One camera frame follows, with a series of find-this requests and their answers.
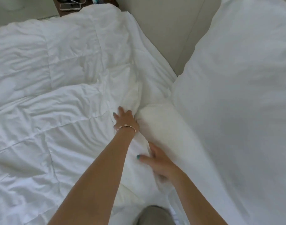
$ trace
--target white bucket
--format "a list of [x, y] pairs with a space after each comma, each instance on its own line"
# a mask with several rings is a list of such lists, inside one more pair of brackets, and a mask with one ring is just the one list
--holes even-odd
[[0, 6], [7, 11], [22, 9], [25, 4], [26, 0], [0, 0]]

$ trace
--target smartphone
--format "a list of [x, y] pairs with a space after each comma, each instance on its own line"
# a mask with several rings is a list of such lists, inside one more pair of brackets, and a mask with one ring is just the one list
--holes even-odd
[[60, 10], [61, 11], [81, 10], [81, 4], [79, 4], [79, 3], [60, 4]]

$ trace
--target hand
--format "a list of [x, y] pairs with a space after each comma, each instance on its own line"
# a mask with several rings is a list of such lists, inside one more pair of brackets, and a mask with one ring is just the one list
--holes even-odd
[[124, 110], [121, 106], [119, 106], [118, 111], [119, 111], [119, 115], [117, 115], [116, 113], [113, 113], [113, 116], [114, 116], [115, 120], [117, 121], [116, 124], [114, 125], [114, 129], [116, 131], [118, 130], [118, 128], [120, 126], [124, 126], [124, 125], [130, 125], [130, 126], [134, 127], [136, 132], [140, 131], [140, 126], [135, 121], [134, 117], [132, 116], [132, 111], [128, 110], [128, 111], [124, 112]]
[[152, 157], [146, 155], [137, 155], [142, 163], [149, 165], [156, 174], [162, 175], [168, 179], [179, 169], [162, 149], [149, 142]]

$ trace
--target bed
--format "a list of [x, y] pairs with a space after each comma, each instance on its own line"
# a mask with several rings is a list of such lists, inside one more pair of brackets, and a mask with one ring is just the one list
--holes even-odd
[[141, 133], [110, 225], [151, 204], [189, 224], [173, 187], [137, 161], [147, 140], [229, 225], [286, 225], [284, 1], [222, 0], [178, 78], [133, 16], [110, 4], [0, 27], [0, 224], [46, 225], [114, 136], [118, 106]]

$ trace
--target gray pants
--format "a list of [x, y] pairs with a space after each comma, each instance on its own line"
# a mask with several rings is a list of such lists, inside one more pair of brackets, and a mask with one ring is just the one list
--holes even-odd
[[169, 211], [152, 205], [138, 215], [133, 225], [175, 225], [175, 223]]

